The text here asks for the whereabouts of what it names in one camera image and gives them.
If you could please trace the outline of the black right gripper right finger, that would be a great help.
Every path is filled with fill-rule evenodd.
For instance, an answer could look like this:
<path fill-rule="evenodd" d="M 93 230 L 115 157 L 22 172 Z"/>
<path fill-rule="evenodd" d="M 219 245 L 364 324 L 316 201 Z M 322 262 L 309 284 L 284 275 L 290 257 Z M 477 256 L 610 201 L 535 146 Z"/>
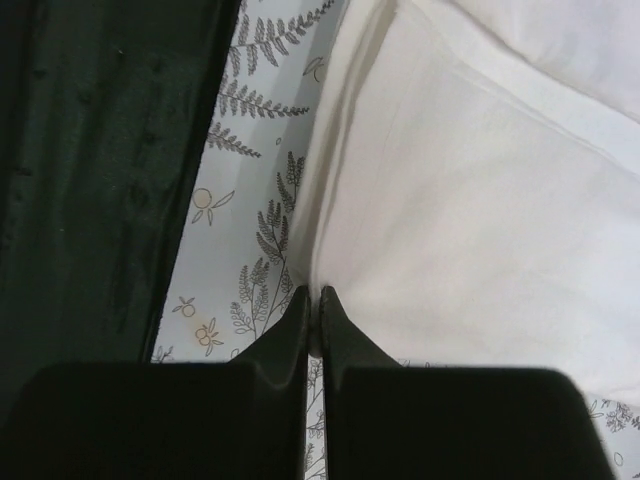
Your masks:
<path fill-rule="evenodd" d="M 610 479 L 574 384 L 534 368 L 405 367 L 320 300 L 331 479 Z"/>

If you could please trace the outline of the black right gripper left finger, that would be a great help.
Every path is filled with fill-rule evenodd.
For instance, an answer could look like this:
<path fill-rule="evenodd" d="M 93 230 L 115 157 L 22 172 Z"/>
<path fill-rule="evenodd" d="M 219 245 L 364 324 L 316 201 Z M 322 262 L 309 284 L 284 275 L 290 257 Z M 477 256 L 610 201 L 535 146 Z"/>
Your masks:
<path fill-rule="evenodd" d="M 5 479 L 299 479 L 309 293 L 226 363 L 38 372 L 1 430 Z"/>

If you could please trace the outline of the white t shirt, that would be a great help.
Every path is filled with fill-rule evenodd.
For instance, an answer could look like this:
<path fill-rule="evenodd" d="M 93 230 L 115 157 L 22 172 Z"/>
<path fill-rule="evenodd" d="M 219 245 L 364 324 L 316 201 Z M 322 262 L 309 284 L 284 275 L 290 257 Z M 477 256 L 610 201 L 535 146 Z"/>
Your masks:
<path fill-rule="evenodd" d="M 289 239 L 396 358 L 639 401 L 639 5 L 352 1 Z"/>

